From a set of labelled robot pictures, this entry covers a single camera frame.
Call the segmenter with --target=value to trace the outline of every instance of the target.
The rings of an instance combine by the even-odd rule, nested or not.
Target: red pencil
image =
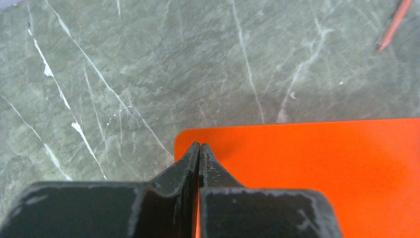
[[[392,36],[394,35],[395,30],[403,19],[408,7],[410,6],[412,0],[401,0],[398,9],[395,11],[394,17],[392,18],[391,24],[386,30],[385,34],[382,37],[381,42],[379,43],[378,51],[381,52],[385,49],[389,42],[391,41]]]

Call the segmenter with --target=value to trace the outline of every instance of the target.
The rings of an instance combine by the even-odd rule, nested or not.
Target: orange tray
[[[420,237],[420,118],[191,128],[175,160],[193,141],[246,187],[321,191],[344,237]]]

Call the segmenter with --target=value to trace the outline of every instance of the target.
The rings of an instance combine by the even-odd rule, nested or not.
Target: marble surface
[[[420,115],[420,1],[31,0],[0,11],[0,220],[39,180],[145,180],[188,127]]]

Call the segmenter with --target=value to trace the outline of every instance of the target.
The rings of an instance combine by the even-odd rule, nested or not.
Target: gray marble countertop
[[[39,180],[145,180],[188,127],[420,115],[420,1],[31,0],[0,11],[0,219]]]

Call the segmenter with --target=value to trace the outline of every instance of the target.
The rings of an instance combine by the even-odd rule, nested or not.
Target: orange mat
[[[186,129],[176,160],[193,141],[246,187],[323,192],[344,237],[420,237],[420,118]]]

